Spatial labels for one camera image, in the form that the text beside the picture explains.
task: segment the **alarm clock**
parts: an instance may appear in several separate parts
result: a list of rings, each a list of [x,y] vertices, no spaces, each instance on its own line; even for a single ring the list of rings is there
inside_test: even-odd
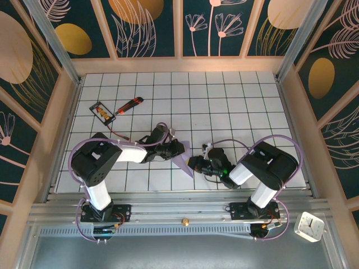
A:
[[[300,214],[294,225],[294,232],[310,242],[319,241],[323,231],[324,222],[308,212]]]

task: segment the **clock face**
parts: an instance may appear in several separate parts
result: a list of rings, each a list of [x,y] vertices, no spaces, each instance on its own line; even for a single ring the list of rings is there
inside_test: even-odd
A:
[[[298,230],[310,238],[320,240],[324,230],[324,222],[309,213],[305,213],[301,216]]]

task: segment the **tile floor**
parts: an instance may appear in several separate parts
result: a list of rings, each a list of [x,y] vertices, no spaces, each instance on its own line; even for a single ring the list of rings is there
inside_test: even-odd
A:
[[[120,115],[110,124],[115,132],[131,141],[149,135],[158,122],[176,130],[176,137],[190,141],[193,155],[201,154],[203,143],[235,138],[248,146],[272,134],[291,136],[286,115],[271,72],[168,72],[88,74],[80,96],[73,126],[63,157],[55,192],[79,192],[68,173],[67,159],[71,149],[96,132],[111,134],[89,110],[101,101],[115,111],[134,97],[144,102]],[[287,140],[275,138],[272,145],[297,157]],[[246,150],[239,144],[220,145],[235,163]],[[241,188],[256,188],[252,177]],[[192,179],[170,161],[149,164],[117,163],[106,177],[109,192],[177,191],[222,189],[222,184],[207,182],[195,173]],[[306,186],[302,172],[287,185]]]

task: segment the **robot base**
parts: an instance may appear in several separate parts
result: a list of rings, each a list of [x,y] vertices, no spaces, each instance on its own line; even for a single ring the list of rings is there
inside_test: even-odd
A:
[[[272,213],[272,215],[280,219],[280,213],[278,209],[278,204],[276,202],[270,202],[263,210],[265,213],[261,216],[255,216],[248,210],[248,203],[230,203],[229,210],[231,213],[232,220],[270,220],[271,215],[267,212]]]
[[[98,222],[118,222],[118,217],[123,220],[125,217],[124,222],[129,222],[131,217],[131,205],[113,205],[111,210],[111,215],[105,220],[100,221],[98,218],[94,217],[94,212],[89,205],[85,205],[82,207],[82,214],[81,214],[81,222],[90,222],[90,223],[98,223]]]

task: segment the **brass knob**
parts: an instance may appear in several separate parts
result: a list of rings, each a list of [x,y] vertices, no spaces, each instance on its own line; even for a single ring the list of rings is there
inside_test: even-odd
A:
[[[188,219],[184,218],[184,219],[182,220],[182,225],[183,225],[183,226],[189,226],[189,224],[190,224],[190,221],[189,221]]]

